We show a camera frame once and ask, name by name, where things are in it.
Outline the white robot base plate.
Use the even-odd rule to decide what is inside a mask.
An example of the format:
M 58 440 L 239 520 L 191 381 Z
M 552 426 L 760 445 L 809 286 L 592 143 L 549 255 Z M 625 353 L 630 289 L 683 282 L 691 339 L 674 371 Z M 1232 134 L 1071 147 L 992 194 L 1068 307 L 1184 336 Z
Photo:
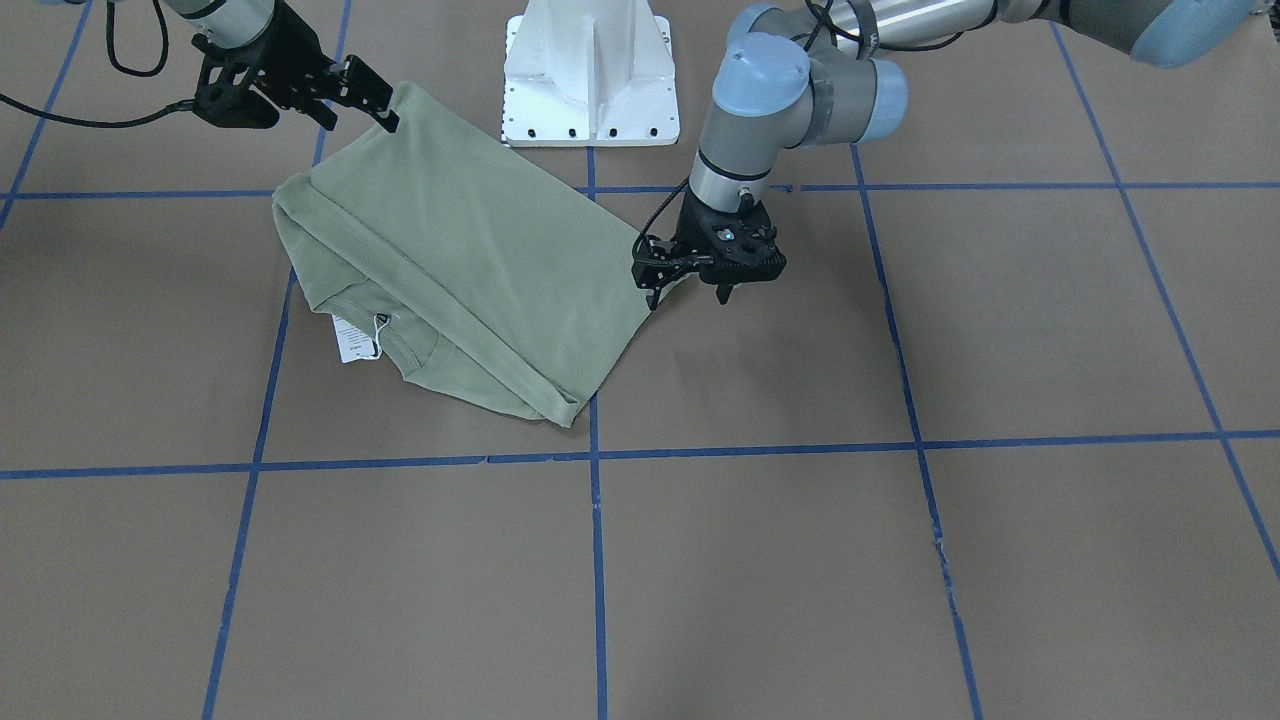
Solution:
M 530 1 L 506 22 L 500 137 L 517 149 L 678 141 L 669 20 L 648 1 Z

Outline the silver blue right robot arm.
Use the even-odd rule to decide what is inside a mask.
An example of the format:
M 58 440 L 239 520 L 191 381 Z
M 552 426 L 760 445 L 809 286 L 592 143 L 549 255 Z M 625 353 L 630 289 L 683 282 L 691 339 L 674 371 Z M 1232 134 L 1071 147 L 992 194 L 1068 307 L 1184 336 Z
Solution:
M 270 129 L 284 110 L 334 129 L 333 102 L 398 129 L 392 86 L 356 55 L 334 59 L 285 1 L 169 1 L 202 54 L 192 111 L 225 129 Z

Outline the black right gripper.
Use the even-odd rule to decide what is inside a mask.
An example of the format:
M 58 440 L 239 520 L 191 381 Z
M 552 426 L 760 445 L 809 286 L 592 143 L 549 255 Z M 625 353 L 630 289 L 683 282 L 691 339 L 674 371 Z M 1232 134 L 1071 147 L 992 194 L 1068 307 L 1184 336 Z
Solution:
M 218 63 L 248 67 L 253 90 L 279 111 L 294 110 L 334 131 L 332 104 L 370 117 L 388 133 L 401 118 L 390 104 L 393 88 L 367 63 L 351 54 L 335 64 L 323 51 L 315 31 L 288 5 L 271 5 L 265 27 L 250 42 L 223 49 Z

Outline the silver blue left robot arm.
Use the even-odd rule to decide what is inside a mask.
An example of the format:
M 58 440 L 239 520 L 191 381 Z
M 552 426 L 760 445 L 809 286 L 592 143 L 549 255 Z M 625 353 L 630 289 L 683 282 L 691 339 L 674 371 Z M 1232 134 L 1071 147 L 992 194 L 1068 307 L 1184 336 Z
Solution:
M 760 3 L 732 22 L 673 234 L 641 231 L 632 277 L 655 309 L 695 275 L 727 304 L 741 284 L 786 268 L 764 204 L 785 149 L 864 143 L 892 135 L 909 106 L 895 53 L 933 53 L 995 22 L 1047 20 L 1135 61 L 1184 67 L 1222 44 L 1257 1 L 808 1 Z

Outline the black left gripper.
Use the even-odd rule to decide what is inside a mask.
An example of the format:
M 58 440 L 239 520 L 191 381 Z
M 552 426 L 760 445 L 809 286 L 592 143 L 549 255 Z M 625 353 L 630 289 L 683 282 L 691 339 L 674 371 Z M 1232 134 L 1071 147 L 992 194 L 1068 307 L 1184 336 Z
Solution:
M 776 240 L 778 231 L 765 206 L 750 192 L 740 193 L 732 211 L 721 211 L 703 202 L 691 190 L 676 225 L 676 256 L 691 258 L 704 283 L 719 283 L 716 297 L 727 305 L 736 283 L 769 282 L 786 268 L 787 259 Z M 648 309 L 655 311 L 664 290 L 648 291 Z

